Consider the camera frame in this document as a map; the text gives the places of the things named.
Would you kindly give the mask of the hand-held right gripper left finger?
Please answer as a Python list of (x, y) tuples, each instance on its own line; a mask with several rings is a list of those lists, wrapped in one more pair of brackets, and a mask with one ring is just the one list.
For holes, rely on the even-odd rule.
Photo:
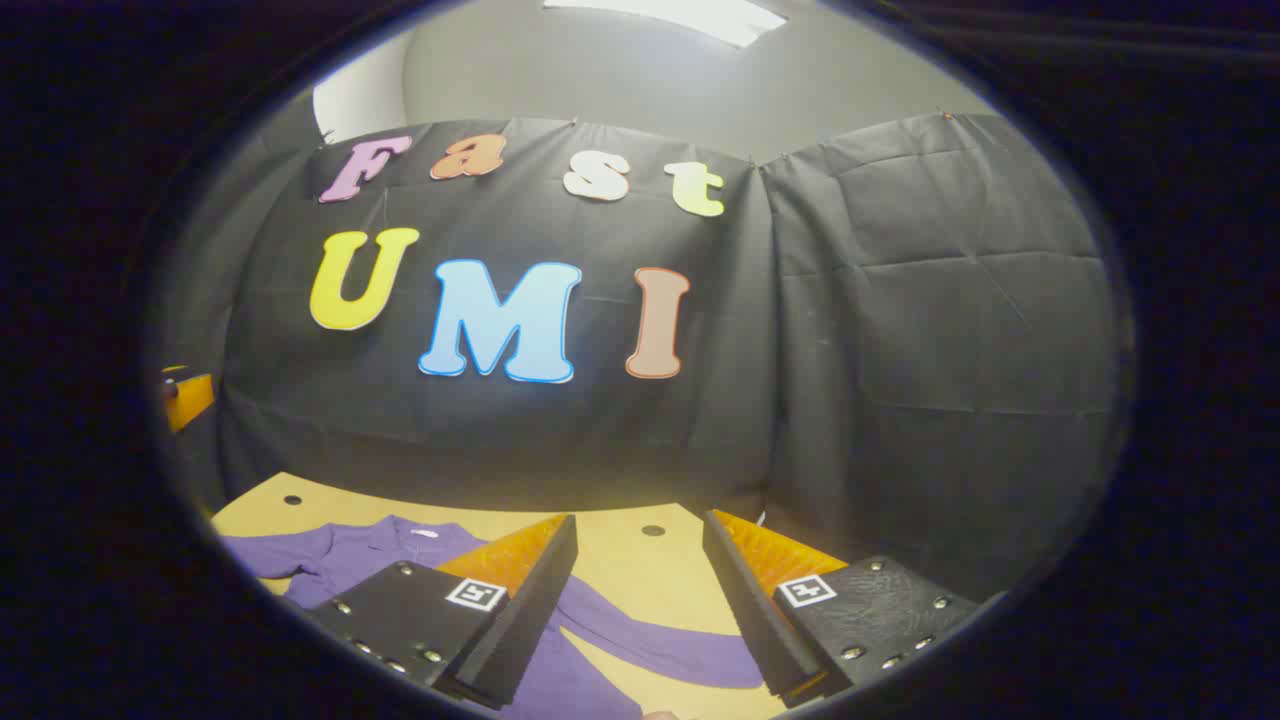
[(435, 568), (393, 562), (308, 610), (407, 682), (484, 707), (512, 702), (579, 553), (562, 512)]

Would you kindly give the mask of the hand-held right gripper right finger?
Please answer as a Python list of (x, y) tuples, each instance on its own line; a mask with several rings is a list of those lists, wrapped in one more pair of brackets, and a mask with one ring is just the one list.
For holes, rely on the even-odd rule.
[(788, 708), (883, 685), (986, 610), (895, 559), (846, 562), (721, 510), (704, 514), (703, 548), (765, 687)]

